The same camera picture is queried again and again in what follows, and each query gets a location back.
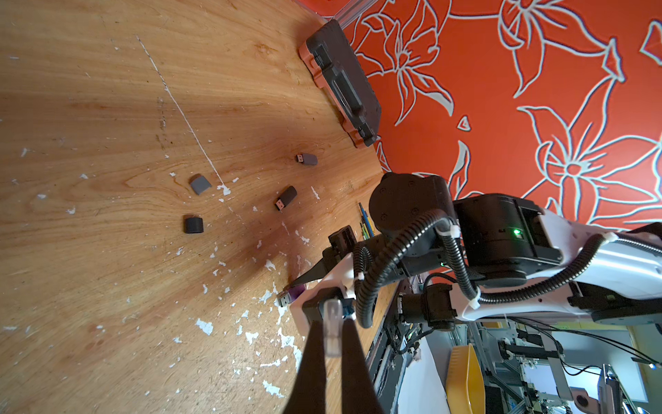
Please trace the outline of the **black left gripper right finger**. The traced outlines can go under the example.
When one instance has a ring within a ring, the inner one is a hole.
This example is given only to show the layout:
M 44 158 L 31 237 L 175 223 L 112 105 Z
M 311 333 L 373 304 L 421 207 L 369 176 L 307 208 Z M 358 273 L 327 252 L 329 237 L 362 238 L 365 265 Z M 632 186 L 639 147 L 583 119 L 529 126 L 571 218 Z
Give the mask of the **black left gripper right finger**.
M 341 352 L 341 412 L 383 413 L 353 320 L 343 322 Z

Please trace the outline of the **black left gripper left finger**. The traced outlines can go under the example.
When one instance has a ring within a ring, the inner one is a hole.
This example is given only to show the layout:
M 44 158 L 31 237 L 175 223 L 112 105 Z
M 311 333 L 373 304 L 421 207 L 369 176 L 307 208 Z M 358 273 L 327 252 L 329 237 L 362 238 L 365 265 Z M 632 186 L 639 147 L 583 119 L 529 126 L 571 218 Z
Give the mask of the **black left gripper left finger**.
M 313 322 L 284 413 L 326 412 L 326 365 L 322 322 Z

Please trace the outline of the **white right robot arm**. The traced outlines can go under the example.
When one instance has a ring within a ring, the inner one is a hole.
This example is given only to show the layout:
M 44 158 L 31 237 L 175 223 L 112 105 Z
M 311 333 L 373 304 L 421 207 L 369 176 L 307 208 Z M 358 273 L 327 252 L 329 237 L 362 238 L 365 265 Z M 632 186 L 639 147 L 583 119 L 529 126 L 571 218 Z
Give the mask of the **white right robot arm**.
M 322 260 L 279 293 L 301 334 L 340 302 L 372 327 L 379 291 L 404 288 L 393 318 L 449 331 L 500 316 L 589 317 L 600 324 L 661 321 L 661 226 L 607 230 L 529 200 L 485 194 L 454 200 L 445 179 L 386 174 L 369 212 L 377 235 L 332 234 Z

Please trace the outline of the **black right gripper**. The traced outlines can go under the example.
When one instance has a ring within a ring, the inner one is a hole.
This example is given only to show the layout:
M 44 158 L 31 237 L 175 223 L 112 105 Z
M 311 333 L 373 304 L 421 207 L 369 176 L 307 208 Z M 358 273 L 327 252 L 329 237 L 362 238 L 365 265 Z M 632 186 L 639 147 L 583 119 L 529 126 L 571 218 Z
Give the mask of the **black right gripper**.
M 334 232 L 329 242 L 330 246 L 322 252 L 322 259 L 284 288 L 306 286 L 306 291 L 289 305 L 301 336 L 308 336 L 313 322 L 322 322 L 322 307 L 327 300 L 341 300 L 344 317 L 354 318 L 353 249 L 357 241 L 351 227 L 346 226 Z

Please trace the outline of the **purple usb drive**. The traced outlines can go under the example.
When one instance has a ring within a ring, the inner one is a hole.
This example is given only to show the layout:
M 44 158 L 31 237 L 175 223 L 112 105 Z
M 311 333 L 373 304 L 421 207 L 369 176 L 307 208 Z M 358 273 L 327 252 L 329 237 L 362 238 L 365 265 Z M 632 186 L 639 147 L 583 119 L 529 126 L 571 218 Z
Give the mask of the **purple usb drive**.
M 277 295 L 276 305 L 280 308 L 286 308 L 297 300 L 305 291 L 305 285 L 289 287 Z

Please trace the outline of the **clear usb cap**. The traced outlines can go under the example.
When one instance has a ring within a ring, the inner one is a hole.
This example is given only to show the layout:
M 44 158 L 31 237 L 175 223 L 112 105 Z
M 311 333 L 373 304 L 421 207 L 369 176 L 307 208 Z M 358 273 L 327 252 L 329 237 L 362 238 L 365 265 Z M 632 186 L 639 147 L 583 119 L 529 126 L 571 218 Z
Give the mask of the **clear usb cap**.
M 344 312 L 341 300 L 327 300 L 322 307 L 325 355 L 340 358 L 342 355 L 342 328 Z

